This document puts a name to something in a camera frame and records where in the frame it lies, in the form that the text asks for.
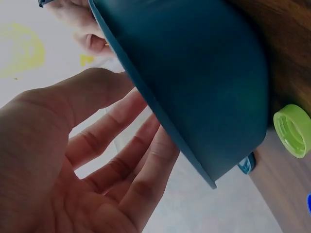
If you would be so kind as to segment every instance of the right hand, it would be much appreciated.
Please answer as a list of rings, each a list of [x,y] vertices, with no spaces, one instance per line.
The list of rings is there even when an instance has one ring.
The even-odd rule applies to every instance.
[[[44,8],[74,29],[74,39],[89,55],[114,56],[87,0],[54,0]]]

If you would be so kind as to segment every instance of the knuckle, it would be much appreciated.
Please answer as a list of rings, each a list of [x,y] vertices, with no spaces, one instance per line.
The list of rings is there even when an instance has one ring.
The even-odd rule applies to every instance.
[[[126,162],[124,162],[122,159],[115,157],[107,164],[111,167],[115,173],[122,179],[126,179],[128,175],[132,172],[132,169],[129,167]]]
[[[91,148],[92,152],[95,155],[99,155],[102,153],[101,143],[92,132],[88,130],[83,130],[79,134],[85,140],[85,142],[88,144],[88,146]]]
[[[158,203],[163,195],[162,192],[155,190],[152,185],[144,181],[133,183],[133,190],[143,200],[150,203]]]

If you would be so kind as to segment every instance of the palm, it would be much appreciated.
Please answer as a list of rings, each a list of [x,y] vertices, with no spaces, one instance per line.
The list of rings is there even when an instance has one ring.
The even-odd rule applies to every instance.
[[[97,193],[92,184],[78,179],[66,160],[36,232],[46,232],[46,229],[52,229],[51,232],[55,233],[122,233],[124,229],[128,233],[138,232],[133,223],[118,210],[116,200],[113,196]]]

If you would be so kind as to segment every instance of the finger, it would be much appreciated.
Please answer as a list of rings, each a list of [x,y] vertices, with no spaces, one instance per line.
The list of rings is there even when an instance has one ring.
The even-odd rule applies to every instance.
[[[124,180],[137,166],[159,128],[154,115],[140,127],[133,139],[108,164],[85,178],[98,193],[104,193],[111,186]]]
[[[101,155],[112,140],[137,118],[147,103],[137,90],[129,93],[100,120],[73,137],[66,157],[73,169]]]
[[[122,99],[133,84],[125,73],[116,74],[102,68],[91,68],[54,86],[25,92],[13,101],[35,104],[50,110],[68,133],[73,127]]]
[[[94,34],[81,35],[78,33],[74,33],[73,38],[89,55],[115,57],[114,52],[110,49],[106,40],[103,38]]]
[[[141,169],[146,163],[148,155],[150,153],[150,147],[145,152],[144,156],[137,164],[136,168],[132,171],[131,174],[126,177],[124,181],[114,185],[106,194],[107,198],[114,200],[116,203],[120,203],[120,201],[124,198],[125,194],[129,190],[130,186],[132,185],[133,180],[135,177],[140,173]]]
[[[119,209],[129,217],[139,232],[162,198],[178,154],[178,148],[160,127],[144,167],[119,204]]]

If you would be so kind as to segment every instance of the skin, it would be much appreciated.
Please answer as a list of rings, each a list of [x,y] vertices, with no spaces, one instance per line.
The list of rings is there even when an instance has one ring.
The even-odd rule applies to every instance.
[[[132,87],[124,73],[93,68],[0,109],[1,233],[142,232],[179,154],[154,115],[108,164],[82,180],[74,173],[146,107],[138,91],[127,94]],[[68,139],[73,127],[118,100]]]
[[[73,30],[73,38],[88,54],[114,56],[87,0],[53,0],[44,8]]]

